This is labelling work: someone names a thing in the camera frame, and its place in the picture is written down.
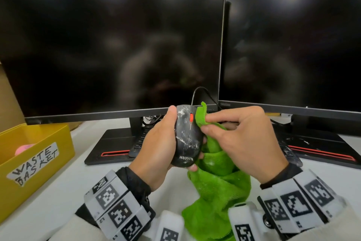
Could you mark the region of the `person's right forearm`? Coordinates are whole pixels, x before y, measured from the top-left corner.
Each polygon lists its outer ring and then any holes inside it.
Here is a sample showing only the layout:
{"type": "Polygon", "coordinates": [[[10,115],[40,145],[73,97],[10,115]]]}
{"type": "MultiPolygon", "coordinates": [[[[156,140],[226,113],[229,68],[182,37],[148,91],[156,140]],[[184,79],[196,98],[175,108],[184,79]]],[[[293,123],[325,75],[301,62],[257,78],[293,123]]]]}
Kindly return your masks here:
{"type": "MultiPolygon", "coordinates": [[[[302,171],[300,167],[289,164],[276,177],[267,183],[261,184],[260,187],[262,190],[270,188],[275,184],[291,179],[302,171]]],[[[345,200],[346,207],[332,221],[300,234],[287,235],[285,239],[282,239],[280,235],[279,237],[282,241],[361,241],[361,219],[350,203],[345,198],[341,198],[345,200]]]]}

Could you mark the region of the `person's left hand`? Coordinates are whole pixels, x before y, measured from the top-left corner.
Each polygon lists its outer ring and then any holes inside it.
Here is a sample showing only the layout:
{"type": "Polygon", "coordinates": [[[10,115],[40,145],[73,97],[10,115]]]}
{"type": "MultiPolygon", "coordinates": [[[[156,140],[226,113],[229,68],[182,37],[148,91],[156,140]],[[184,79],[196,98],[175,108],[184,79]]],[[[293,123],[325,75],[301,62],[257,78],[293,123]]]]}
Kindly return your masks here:
{"type": "Polygon", "coordinates": [[[146,135],[138,156],[129,168],[154,192],[163,184],[173,166],[176,140],[174,129],[164,126],[164,118],[146,135]]]}

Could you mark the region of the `black monitor stand red stripe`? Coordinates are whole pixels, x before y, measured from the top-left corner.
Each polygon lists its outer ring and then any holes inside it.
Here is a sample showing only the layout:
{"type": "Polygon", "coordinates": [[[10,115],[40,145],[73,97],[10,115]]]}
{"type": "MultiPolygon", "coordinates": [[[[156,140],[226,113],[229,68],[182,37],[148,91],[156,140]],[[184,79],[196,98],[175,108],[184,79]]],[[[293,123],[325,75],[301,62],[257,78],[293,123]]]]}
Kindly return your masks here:
{"type": "Polygon", "coordinates": [[[85,165],[101,165],[110,163],[130,162],[135,158],[128,156],[130,148],[133,146],[136,136],[140,134],[143,124],[149,124],[153,118],[158,123],[164,116],[151,116],[149,122],[145,122],[144,117],[129,118],[130,127],[108,129],[94,146],[87,158],[85,165]]]}
{"type": "Polygon", "coordinates": [[[271,119],[278,143],[289,162],[300,158],[361,170],[361,153],[352,148],[321,117],[292,115],[290,122],[271,119]]]}

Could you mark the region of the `black computer monitor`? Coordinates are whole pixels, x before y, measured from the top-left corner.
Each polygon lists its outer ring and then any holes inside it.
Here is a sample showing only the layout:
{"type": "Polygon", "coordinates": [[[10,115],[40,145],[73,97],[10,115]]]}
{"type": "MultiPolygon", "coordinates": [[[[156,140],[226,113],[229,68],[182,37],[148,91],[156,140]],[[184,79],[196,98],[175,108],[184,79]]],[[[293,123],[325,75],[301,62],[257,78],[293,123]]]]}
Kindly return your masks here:
{"type": "Polygon", "coordinates": [[[361,0],[225,0],[218,103],[361,121],[361,0]]]}
{"type": "Polygon", "coordinates": [[[0,0],[28,125],[164,114],[219,88],[224,0],[0,0]]]}

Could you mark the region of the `white handwritten label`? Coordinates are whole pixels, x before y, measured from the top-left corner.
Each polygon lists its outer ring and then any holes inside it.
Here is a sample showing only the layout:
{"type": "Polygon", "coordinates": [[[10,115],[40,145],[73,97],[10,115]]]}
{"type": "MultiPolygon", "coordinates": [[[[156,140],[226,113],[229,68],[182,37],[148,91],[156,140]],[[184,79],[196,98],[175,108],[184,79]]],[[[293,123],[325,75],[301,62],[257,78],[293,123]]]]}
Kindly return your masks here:
{"type": "Polygon", "coordinates": [[[36,173],[47,166],[59,156],[59,149],[56,142],[41,150],[28,161],[22,163],[17,168],[7,174],[7,179],[14,181],[23,187],[36,173]]]}

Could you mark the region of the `black computer mouse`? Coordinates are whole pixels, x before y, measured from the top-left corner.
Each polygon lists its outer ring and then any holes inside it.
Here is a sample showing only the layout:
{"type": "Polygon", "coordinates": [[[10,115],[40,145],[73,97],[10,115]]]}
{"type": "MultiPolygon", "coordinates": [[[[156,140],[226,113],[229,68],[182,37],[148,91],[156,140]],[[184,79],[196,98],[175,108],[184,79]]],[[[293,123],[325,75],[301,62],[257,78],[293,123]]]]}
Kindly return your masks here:
{"type": "Polygon", "coordinates": [[[171,164],[187,168],[198,159],[203,145],[203,133],[196,123],[197,108],[192,105],[177,106],[177,120],[174,127],[176,148],[171,164]]]}

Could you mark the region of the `black keyboard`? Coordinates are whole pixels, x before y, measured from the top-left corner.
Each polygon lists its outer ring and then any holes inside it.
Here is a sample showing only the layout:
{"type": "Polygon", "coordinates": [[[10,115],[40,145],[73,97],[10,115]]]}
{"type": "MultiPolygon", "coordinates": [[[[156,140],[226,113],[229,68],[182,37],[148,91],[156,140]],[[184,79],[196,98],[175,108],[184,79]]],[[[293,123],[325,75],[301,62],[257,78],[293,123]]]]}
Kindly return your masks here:
{"type": "MultiPolygon", "coordinates": [[[[136,136],[135,142],[129,150],[128,156],[130,158],[136,158],[138,156],[142,148],[145,136],[156,125],[156,122],[152,122],[152,121],[155,121],[155,118],[153,118],[149,124],[143,124],[140,134],[136,136]]],[[[299,157],[296,156],[295,152],[291,150],[291,147],[286,144],[286,141],[282,140],[280,136],[277,136],[277,139],[280,148],[284,153],[286,159],[289,161],[289,163],[302,167],[303,166],[302,161],[300,160],[299,157]]]]}

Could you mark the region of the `person's right hand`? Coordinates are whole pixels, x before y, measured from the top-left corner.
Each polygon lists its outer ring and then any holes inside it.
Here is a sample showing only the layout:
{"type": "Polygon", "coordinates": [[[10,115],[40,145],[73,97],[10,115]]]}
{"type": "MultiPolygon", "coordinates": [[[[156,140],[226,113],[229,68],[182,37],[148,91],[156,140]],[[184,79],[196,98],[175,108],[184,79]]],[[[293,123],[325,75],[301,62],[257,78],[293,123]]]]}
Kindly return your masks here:
{"type": "Polygon", "coordinates": [[[259,106],[243,108],[246,114],[239,124],[213,122],[201,130],[217,140],[240,170],[264,184],[284,170],[288,161],[264,110],[259,106]]]}

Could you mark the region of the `white marker wristband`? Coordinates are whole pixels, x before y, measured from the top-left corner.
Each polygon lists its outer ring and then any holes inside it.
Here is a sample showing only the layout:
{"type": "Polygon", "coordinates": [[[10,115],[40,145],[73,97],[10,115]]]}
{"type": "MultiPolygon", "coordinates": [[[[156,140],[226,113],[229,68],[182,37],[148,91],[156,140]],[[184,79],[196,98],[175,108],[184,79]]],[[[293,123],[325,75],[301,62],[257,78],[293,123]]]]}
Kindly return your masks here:
{"type": "Polygon", "coordinates": [[[84,203],[109,241],[138,241],[156,215],[149,202],[138,201],[114,170],[84,195],[84,203]]]}
{"type": "Polygon", "coordinates": [[[262,190],[259,202],[282,239],[325,225],[346,207],[312,170],[262,190]]]}

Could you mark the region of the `green microfibre cloth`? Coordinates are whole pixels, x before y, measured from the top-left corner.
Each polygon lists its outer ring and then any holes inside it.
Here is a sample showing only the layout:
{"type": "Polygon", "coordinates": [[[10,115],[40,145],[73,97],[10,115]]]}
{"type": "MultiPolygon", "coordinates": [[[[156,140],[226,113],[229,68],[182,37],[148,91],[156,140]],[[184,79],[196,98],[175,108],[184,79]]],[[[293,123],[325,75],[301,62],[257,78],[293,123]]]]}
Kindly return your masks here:
{"type": "Polygon", "coordinates": [[[199,199],[182,211],[184,226],[197,241],[236,241],[228,209],[245,202],[251,191],[250,175],[238,169],[218,141],[206,136],[197,171],[188,171],[199,199]]]}

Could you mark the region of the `yellow waste box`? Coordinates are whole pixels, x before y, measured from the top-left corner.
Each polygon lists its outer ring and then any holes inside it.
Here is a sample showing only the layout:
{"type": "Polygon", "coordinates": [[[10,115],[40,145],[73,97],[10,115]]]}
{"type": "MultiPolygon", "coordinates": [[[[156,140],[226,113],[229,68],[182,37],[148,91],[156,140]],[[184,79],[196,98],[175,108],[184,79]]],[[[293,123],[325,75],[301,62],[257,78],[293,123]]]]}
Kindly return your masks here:
{"type": "Polygon", "coordinates": [[[75,156],[67,124],[21,124],[0,133],[0,223],[35,193],[75,156]],[[29,179],[23,187],[7,179],[7,174],[35,154],[56,142],[59,156],[29,179]],[[35,144],[18,156],[22,145],[35,144]]]}

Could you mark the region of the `white marker block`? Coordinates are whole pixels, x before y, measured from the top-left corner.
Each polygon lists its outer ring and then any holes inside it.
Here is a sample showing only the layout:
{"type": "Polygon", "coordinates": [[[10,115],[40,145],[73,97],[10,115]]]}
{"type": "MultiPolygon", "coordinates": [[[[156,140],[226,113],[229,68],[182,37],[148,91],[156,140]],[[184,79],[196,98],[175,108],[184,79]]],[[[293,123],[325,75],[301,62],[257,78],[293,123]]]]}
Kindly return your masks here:
{"type": "Polygon", "coordinates": [[[183,216],[164,210],[161,212],[156,226],[155,236],[152,241],[182,241],[184,231],[183,216]]]}
{"type": "Polygon", "coordinates": [[[264,212],[253,202],[237,203],[228,209],[228,218],[235,241],[269,241],[269,229],[263,222],[264,212]]]}

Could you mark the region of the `brown cardboard box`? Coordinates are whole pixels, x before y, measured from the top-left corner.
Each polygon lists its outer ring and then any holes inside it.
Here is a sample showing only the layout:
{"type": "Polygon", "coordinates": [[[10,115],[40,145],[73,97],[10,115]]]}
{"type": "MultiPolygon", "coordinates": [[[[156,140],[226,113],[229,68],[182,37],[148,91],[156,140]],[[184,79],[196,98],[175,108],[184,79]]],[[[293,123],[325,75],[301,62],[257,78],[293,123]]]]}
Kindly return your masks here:
{"type": "Polygon", "coordinates": [[[24,123],[23,113],[0,64],[0,133],[24,123]]]}

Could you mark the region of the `person's left forearm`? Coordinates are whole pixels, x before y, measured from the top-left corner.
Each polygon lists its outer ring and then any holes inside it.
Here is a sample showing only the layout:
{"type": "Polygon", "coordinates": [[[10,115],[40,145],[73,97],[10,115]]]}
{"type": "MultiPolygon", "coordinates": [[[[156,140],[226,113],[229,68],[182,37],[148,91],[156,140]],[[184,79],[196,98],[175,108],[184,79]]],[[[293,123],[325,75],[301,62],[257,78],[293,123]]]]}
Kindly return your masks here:
{"type": "MultiPolygon", "coordinates": [[[[150,187],[129,167],[120,168],[116,174],[138,201],[149,202],[148,197],[152,193],[150,187]]],[[[53,238],[59,241],[109,241],[91,217],[85,203],[53,238]]]]}

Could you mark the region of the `pink round object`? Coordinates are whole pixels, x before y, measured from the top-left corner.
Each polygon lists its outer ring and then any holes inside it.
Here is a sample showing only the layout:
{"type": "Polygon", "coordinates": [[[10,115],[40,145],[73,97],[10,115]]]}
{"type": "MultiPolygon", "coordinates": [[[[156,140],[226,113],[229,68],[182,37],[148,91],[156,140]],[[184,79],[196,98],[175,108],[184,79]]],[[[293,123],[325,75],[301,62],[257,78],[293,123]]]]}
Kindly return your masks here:
{"type": "Polygon", "coordinates": [[[26,145],[22,145],[19,148],[17,148],[17,150],[14,153],[14,156],[18,156],[21,153],[23,153],[24,151],[26,151],[27,149],[31,148],[32,146],[34,146],[35,144],[26,144],[26,145]]]}

